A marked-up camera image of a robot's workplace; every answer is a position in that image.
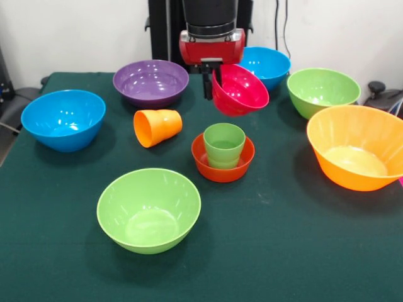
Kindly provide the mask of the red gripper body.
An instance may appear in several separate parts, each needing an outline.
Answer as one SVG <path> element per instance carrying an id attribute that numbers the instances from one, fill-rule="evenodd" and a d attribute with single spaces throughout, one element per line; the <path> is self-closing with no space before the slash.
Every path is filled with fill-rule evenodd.
<path id="1" fill-rule="evenodd" d="M 242 28 L 218 38 L 195 38 L 187 30 L 179 36 L 179 50 L 187 65 L 207 62 L 238 64 L 243 58 L 246 34 Z"/>

